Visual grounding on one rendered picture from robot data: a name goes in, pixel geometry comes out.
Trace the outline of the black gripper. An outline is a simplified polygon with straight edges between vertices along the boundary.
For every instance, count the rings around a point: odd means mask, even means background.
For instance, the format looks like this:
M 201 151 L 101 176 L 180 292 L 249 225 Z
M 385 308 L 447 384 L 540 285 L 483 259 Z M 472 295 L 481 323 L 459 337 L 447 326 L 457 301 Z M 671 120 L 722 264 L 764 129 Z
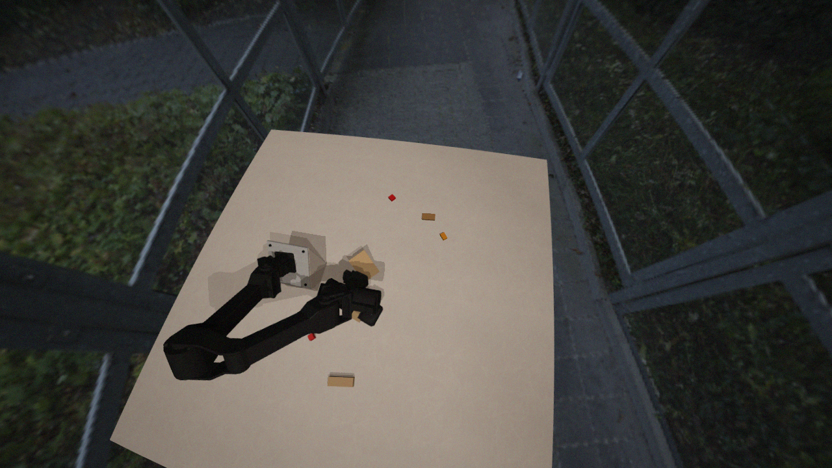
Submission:
M 327 279 L 325 284 L 331 284 L 331 283 L 337 283 L 337 282 L 338 281 L 336 281 L 336 279 L 330 278 L 330 279 Z M 380 308 L 378 308 L 378 312 L 373 313 L 372 315 L 371 314 L 366 314 L 365 312 L 360 312 L 358 318 L 363 323 L 368 324 L 369 326 L 374 326 L 376 324 L 377 320 L 378 320 L 378 317 L 380 316 L 380 314 L 382 313 L 383 310 L 384 310 L 383 306 L 381 305 Z

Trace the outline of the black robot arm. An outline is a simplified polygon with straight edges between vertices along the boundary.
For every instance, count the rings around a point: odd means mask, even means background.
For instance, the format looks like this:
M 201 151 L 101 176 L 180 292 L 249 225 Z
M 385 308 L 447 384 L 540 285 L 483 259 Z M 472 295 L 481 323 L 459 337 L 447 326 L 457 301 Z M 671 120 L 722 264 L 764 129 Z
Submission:
M 190 324 L 164 342 L 164 354 L 178 380 L 212 380 L 237 375 L 250 365 L 278 352 L 309 333 L 323 333 L 352 319 L 352 312 L 378 312 L 381 291 L 366 288 L 369 278 L 345 270 L 344 283 L 320 284 L 317 296 L 302 310 L 280 322 L 240 338 L 227 334 L 253 310 L 261 299 L 281 293 L 280 278 L 296 272 L 294 254 L 274 252 L 274 258 L 260 257 L 248 284 L 221 306 L 204 323 Z M 339 308 L 342 315 L 339 316 Z M 218 356 L 225 361 L 216 362 Z

